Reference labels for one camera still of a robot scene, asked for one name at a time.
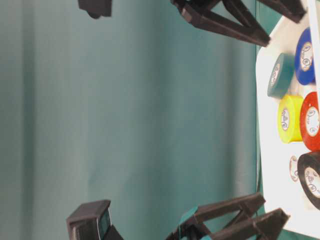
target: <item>black tape roll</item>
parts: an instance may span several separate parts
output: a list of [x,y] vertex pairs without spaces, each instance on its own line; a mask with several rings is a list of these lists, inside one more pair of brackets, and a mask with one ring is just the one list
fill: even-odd
[[320,151],[312,151],[299,157],[298,176],[304,193],[320,210]]

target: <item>white tray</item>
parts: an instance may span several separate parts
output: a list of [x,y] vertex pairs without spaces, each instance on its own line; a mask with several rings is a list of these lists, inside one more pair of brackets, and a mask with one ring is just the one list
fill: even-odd
[[[320,37],[317,13],[320,13],[320,3],[315,0],[303,0],[303,6],[313,7],[308,10],[300,24],[282,17],[270,37],[268,47],[262,47],[256,59],[256,90],[258,104],[259,131],[261,143],[261,167],[263,193],[266,199],[265,211],[282,208],[290,215],[285,229],[296,233],[320,238],[320,210],[316,209],[306,197],[299,181],[294,182],[289,172],[292,156],[298,159],[300,155],[310,152],[303,142],[284,144],[281,142],[277,129],[277,114],[280,100],[267,96],[270,74],[280,53],[295,55],[301,33],[312,20],[311,37],[316,76],[320,76]],[[293,76],[289,93],[303,98],[312,91],[315,85],[302,86],[296,75]]]

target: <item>red tape roll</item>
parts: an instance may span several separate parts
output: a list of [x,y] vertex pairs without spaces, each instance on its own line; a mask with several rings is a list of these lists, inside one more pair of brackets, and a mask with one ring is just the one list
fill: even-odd
[[305,146],[311,151],[320,150],[319,110],[317,92],[310,92],[300,111],[300,132]]

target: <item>blue tape roll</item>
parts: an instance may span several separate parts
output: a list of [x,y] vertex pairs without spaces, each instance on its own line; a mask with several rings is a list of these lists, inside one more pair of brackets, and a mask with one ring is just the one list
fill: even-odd
[[282,99],[287,93],[295,72],[295,57],[281,53],[277,58],[269,80],[267,95]]
[[310,27],[306,28],[300,36],[296,46],[294,68],[299,83],[308,85],[316,82],[313,61],[313,47],[311,42]]

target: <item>teal curtain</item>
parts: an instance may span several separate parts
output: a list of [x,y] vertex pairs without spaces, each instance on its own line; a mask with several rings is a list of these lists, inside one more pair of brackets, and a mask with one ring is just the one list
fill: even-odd
[[188,209],[256,191],[256,47],[169,0],[112,15],[2,1],[0,239],[66,240],[68,215],[101,199],[125,239],[164,239]]

